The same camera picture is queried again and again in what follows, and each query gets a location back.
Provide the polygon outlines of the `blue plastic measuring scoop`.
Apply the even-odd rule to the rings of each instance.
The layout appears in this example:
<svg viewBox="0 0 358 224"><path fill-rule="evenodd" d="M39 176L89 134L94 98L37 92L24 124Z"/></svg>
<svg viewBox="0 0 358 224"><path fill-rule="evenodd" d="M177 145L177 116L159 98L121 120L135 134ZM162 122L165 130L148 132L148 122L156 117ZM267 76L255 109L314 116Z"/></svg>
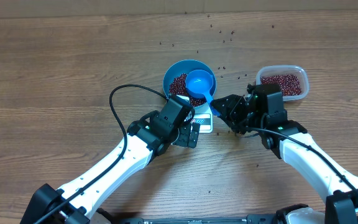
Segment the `blue plastic measuring scoop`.
<svg viewBox="0 0 358 224"><path fill-rule="evenodd" d="M187 92L193 98L204 98L213 115L219 116L220 113L211 106L211 102L214 100L214 76L205 70L193 70L191 71L185 80Z"/></svg>

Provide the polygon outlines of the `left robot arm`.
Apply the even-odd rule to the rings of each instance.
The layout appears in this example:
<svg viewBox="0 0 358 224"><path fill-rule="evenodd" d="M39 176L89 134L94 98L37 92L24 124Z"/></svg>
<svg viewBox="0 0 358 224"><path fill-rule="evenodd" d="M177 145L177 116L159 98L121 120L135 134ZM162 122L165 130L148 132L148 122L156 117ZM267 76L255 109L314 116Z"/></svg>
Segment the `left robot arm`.
<svg viewBox="0 0 358 224"><path fill-rule="evenodd" d="M190 122L194 108L172 95L161 111L134 121L121 142L97 164L58 189L44 184L32 196L22 223L106 223L101 204L130 176L176 144L195 147L200 126Z"/></svg>

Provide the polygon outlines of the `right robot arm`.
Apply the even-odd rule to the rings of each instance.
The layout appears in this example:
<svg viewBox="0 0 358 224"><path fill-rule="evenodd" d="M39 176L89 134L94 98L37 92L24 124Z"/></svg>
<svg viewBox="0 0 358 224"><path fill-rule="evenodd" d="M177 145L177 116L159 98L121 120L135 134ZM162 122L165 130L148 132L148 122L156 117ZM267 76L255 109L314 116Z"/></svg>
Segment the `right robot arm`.
<svg viewBox="0 0 358 224"><path fill-rule="evenodd" d="M257 132L264 148L292 166L325 204L324 212L302 203L281 208L272 223L358 223L358 176L326 154L300 123L288 119L279 85L248 85L247 92L208 103L235 133Z"/></svg>

